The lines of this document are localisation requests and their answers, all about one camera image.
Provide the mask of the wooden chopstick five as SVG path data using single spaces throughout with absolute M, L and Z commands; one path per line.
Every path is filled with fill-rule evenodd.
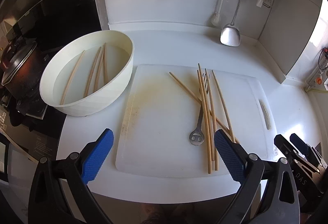
M 198 63 L 198 69 L 201 72 L 202 75 L 202 69 L 201 69 L 201 65 L 200 63 Z M 205 100 L 206 100 L 206 107 L 207 107 L 207 117 L 208 117 L 208 129 L 209 129 L 209 135 L 210 135 L 210 145 L 211 145 L 211 158 L 212 158 L 212 169 L 214 169 L 215 171 L 219 170 L 219 155 L 217 150 L 215 149 L 215 145 L 213 142 L 213 133 L 212 133 L 212 125 L 211 125 L 211 121 L 210 121 L 210 117 L 211 117 L 211 111 L 208 105 L 208 97 L 207 97 L 207 93 L 206 93 L 206 87 L 205 87 L 205 80 L 206 76 L 203 77 L 203 81 L 204 81 L 204 88 L 205 88 Z

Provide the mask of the steel spatula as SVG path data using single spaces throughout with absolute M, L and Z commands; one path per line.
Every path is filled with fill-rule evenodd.
M 232 47 L 237 47 L 240 45 L 241 36 L 240 36 L 239 29 L 235 25 L 235 20 L 238 14 L 238 10 L 240 8 L 241 1 L 242 0 L 238 0 L 237 2 L 237 6 L 232 21 L 226 24 L 221 31 L 220 41 L 224 45 L 232 46 Z

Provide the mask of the wooden chopstick seven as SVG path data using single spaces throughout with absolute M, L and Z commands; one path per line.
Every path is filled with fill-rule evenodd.
M 225 113 L 225 117 L 226 117 L 226 120 L 227 120 L 229 132 L 230 132 L 230 136 L 231 136 L 231 141 L 233 143 L 236 143 L 236 137 L 235 137 L 235 135 L 233 133 L 233 129 L 232 129 L 232 125 L 231 125 L 231 121 L 230 121 L 230 117 L 229 117 L 229 112 L 227 111 L 226 103 L 225 103 L 223 94 L 221 92 L 219 81 L 217 80 L 216 74 L 215 74 L 215 72 L 213 70 L 212 70 L 212 75 L 213 75 L 213 79 L 215 81 L 216 88 L 217 88 L 217 91 L 218 91 L 219 96 L 220 96 L 220 99 L 221 99 L 221 104 L 223 106 L 223 110 L 224 110 L 224 113 Z

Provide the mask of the steel fork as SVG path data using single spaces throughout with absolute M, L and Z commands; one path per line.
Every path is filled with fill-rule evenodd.
M 195 146 L 200 146 L 205 141 L 205 136 L 201 129 L 203 116 L 204 116 L 204 111 L 201 104 L 196 129 L 193 132 L 191 132 L 189 135 L 190 143 Z

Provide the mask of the wooden chopstick eight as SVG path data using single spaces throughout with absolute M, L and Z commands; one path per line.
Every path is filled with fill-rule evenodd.
M 104 84 L 108 83 L 108 71 L 107 71 L 107 46 L 106 43 L 103 45 L 103 78 Z

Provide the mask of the wooden chopstick one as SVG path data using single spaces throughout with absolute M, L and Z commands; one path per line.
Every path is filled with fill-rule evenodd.
M 99 54 L 99 64 L 96 72 L 96 78 L 93 86 L 93 91 L 96 92 L 98 90 L 98 82 L 99 82 L 99 77 L 100 77 L 100 72 L 101 72 L 101 66 L 103 63 L 103 52 L 105 50 L 105 46 L 103 45 Z

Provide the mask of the wooden chopstick in bowl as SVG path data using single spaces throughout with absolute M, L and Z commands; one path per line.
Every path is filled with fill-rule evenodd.
M 62 97 L 61 97 L 61 101 L 60 101 L 60 104 L 61 104 L 61 105 L 63 105 L 63 104 L 65 103 L 65 98 L 66 98 L 66 95 L 67 95 L 67 92 L 68 92 L 69 86 L 70 86 L 70 84 L 71 84 L 71 82 L 72 82 L 72 80 L 73 80 L 74 75 L 76 74 L 76 71 L 77 71 L 77 69 L 78 69 L 78 67 L 79 67 L 79 65 L 80 65 L 80 62 L 81 62 L 81 60 L 82 60 L 84 54 L 85 54 L 85 50 L 84 50 L 84 51 L 81 53 L 81 55 L 79 56 L 78 61 L 76 62 L 76 64 L 75 64 L 74 67 L 73 67 L 73 70 L 72 70 L 71 73 L 70 73 L 69 79 L 68 79 L 68 81 L 67 81 L 67 83 L 66 83 L 66 86 L 65 86 L 65 88 L 64 88 L 64 91 L 63 91 L 63 94 L 62 94 Z

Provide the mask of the black stove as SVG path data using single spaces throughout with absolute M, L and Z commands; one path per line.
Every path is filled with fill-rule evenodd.
M 1 54 L 1 79 L 8 61 L 2 61 L 16 54 L 19 47 L 36 41 L 42 53 L 45 66 L 64 46 L 83 35 L 100 31 L 101 24 L 95 0 L 41 0 L 33 6 L 10 29 L 9 43 Z M 43 102 L 39 92 L 40 80 L 36 87 L 23 99 L 17 100 L 1 85 L 1 97 L 9 96 L 7 103 L 1 102 L 9 115 L 10 125 L 24 124 L 34 130 L 42 119 L 59 121 L 64 114 Z

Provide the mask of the wooden chopstick six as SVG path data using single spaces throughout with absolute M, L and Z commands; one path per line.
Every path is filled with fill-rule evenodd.
M 207 79 L 208 95 L 209 95 L 210 107 L 211 107 L 212 133 L 213 133 L 213 136 L 215 136 L 215 132 L 217 131 L 217 122 L 216 122 L 216 115 L 215 115 L 215 105 L 214 105 L 214 102 L 213 102 L 210 75 L 209 75 L 209 72 L 208 72 L 207 69 L 205 69 L 205 74 L 206 74 L 206 79 Z

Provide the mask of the wooden chopstick three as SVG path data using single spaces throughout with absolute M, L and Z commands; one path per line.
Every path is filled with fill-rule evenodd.
M 202 101 L 202 108 L 204 112 L 204 124 L 205 124 L 205 141 L 206 141 L 206 149 L 207 149 L 207 172 L 208 174 L 212 174 L 212 158 L 211 158 L 211 145 L 210 145 L 210 135 L 208 129 L 208 117 L 207 117 L 207 107 L 206 107 L 206 100 L 205 100 L 205 88 L 204 88 L 204 81 L 201 75 L 200 70 L 197 70 L 198 82 L 200 85 L 200 94 L 201 94 L 201 101 Z

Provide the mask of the white plastic cutting board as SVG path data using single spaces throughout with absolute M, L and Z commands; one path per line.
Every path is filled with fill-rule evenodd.
M 139 65 L 123 117 L 116 167 L 129 174 L 192 178 L 208 176 L 206 144 L 192 145 L 200 104 L 175 81 L 172 72 L 199 97 L 193 67 Z M 260 82 L 246 75 L 214 70 L 236 139 L 248 153 L 271 160 L 276 126 Z M 209 72 L 215 114 L 226 126 L 221 99 Z

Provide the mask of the white oval bowl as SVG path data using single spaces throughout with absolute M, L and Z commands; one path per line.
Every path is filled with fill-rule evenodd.
M 93 91 L 99 57 L 88 96 L 83 97 L 88 75 L 100 47 L 107 46 L 108 83 L 104 84 L 103 63 L 98 90 Z M 61 97 L 79 56 L 85 54 L 69 86 L 65 103 Z M 133 69 L 134 43 L 119 31 L 98 31 L 84 35 L 63 47 L 48 63 L 40 81 L 40 95 L 49 106 L 73 117 L 85 117 L 111 105 L 127 87 Z

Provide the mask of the wooden chopstick two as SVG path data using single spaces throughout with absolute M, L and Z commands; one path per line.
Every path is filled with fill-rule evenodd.
M 191 96 L 195 101 L 197 101 L 199 104 L 202 104 L 202 100 L 196 96 L 196 94 L 194 94 L 187 86 L 185 86 L 185 84 L 180 81 L 180 79 L 178 79 L 172 72 L 169 72 L 169 75 L 171 75 L 171 77 L 173 77 L 175 79 L 175 81 L 179 84 L 179 86 L 181 88 L 183 88 L 183 90 L 189 95 Z M 218 118 L 216 117 L 216 122 L 217 124 L 219 124 L 219 126 L 226 132 L 226 134 L 228 134 L 230 136 L 230 138 L 232 138 L 232 134 L 230 129 Z

